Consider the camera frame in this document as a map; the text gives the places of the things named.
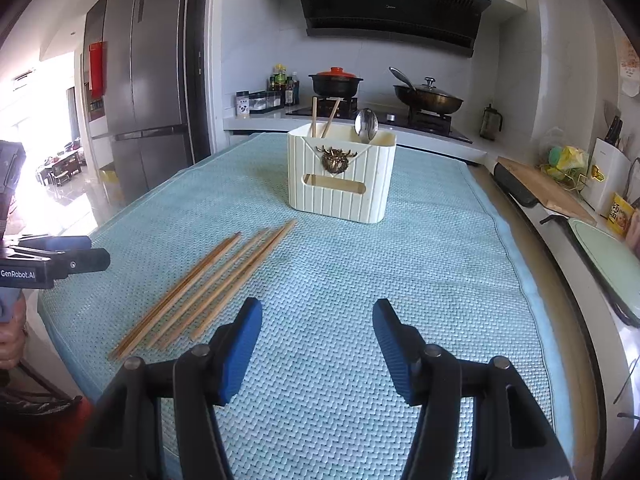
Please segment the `person left hand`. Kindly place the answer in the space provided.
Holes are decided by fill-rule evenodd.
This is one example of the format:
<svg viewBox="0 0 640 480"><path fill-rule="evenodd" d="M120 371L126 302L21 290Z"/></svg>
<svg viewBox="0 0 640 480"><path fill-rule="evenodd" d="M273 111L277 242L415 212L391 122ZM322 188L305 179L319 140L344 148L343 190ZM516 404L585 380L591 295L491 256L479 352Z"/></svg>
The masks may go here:
<svg viewBox="0 0 640 480"><path fill-rule="evenodd" d="M0 368L13 370L21 361L26 344L26 300L21 292L13 306L12 318L0 328Z"/></svg>

